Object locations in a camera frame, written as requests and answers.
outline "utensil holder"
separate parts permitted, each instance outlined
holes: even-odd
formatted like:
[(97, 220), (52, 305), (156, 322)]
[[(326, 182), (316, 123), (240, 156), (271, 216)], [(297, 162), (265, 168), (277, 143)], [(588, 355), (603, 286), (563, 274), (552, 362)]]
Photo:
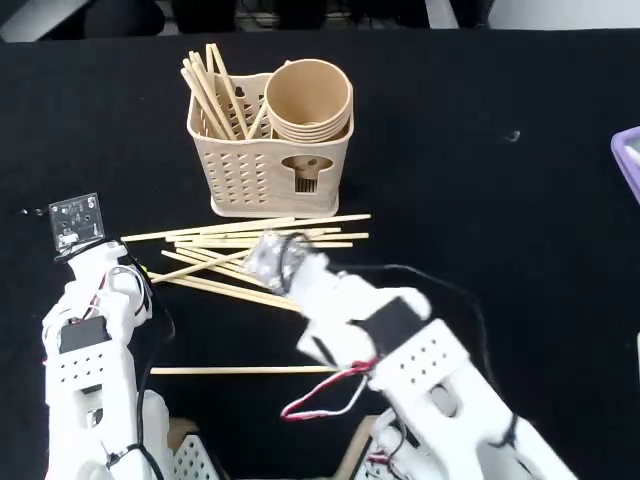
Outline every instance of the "utensil holder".
[[(248, 127), (264, 101), (264, 88), (270, 73), (231, 76), (236, 97)], [(231, 122), (234, 132), (240, 131), (236, 113), (225, 92), (217, 97)], [(343, 135), (317, 144), (296, 143), (271, 138), (271, 125), (261, 119), (255, 139), (223, 140), (213, 138), (213, 128), (200, 105), (191, 97), (187, 130), (202, 163), (211, 190), (211, 208), (224, 217), (329, 217), (338, 210), (338, 187), (342, 176), (349, 139), (353, 134), (353, 112)], [(307, 172), (299, 170), (300, 159), (314, 170), (318, 164), (330, 166), (317, 172), (317, 180), (309, 180)]]

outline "pile of chopsticks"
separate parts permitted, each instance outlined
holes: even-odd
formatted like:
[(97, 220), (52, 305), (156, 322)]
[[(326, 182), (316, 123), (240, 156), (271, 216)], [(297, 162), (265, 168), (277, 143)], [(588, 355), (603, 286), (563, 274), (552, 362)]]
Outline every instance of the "pile of chopsticks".
[[(202, 107), (216, 138), (223, 140), (253, 138), (260, 126), (260, 119), (265, 116), (266, 102), (263, 102), (251, 126), (248, 126), (244, 105), (240, 105), (241, 100), (239, 101), (236, 96), (236, 87), (227, 73), (222, 55), (215, 43), (206, 46), (205, 57), (206, 66), (198, 52), (189, 52), (189, 58), (182, 61), (184, 68), (180, 73)], [(237, 133), (234, 131), (235, 125), (232, 125), (235, 119), (240, 127), (239, 130), (236, 129)]]
[[(369, 234), (366, 232), (343, 233), (342, 228), (336, 224), (369, 218), (371, 218), (370, 214), (304, 220), (296, 220), (293, 217), (272, 218), (131, 235), (122, 237), (122, 241), (164, 239), (172, 244), (173, 251), (162, 250), (161, 254), (189, 265), (166, 274), (147, 272), (154, 284), (169, 282), (276, 308), (299, 311), (295, 303), (269, 293), (265, 285), (247, 275), (243, 269), (243, 259), (250, 253), (264, 230), (274, 230), (283, 235), (294, 232), (304, 233), (309, 239), (309, 244), (318, 249), (349, 248), (353, 246), (353, 240), (369, 238)], [(232, 278), (242, 284), (250, 284), (254, 288), (240, 287), (193, 275), (205, 270)]]

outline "basket hole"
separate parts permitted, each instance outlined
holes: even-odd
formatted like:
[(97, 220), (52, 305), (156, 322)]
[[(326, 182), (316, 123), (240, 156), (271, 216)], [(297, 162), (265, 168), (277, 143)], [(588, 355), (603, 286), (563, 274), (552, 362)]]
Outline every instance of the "basket hole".
[(294, 171), (296, 193), (315, 193), (318, 189), (318, 174), (330, 168), (333, 162), (325, 157), (297, 155), (285, 158), (282, 165)]

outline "purple object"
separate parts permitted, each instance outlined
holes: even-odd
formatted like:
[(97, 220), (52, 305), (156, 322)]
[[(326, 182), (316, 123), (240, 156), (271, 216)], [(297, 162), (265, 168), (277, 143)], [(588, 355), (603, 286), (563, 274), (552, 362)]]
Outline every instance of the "purple object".
[(616, 133), (611, 139), (611, 151), (640, 203), (640, 127)]

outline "perforated bracket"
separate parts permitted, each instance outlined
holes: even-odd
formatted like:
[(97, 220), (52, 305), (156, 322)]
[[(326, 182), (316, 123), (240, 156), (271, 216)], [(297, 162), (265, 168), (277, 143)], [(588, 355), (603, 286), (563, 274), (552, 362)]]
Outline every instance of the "perforated bracket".
[(101, 385), (106, 370), (120, 355), (122, 346), (113, 340), (55, 355), (47, 359), (47, 403), (62, 392)]
[(369, 386), (393, 389), (407, 399), (419, 397), (468, 359), (468, 352), (444, 321), (433, 320), (378, 364)]
[(175, 480), (220, 480), (200, 437), (187, 435), (173, 456)]

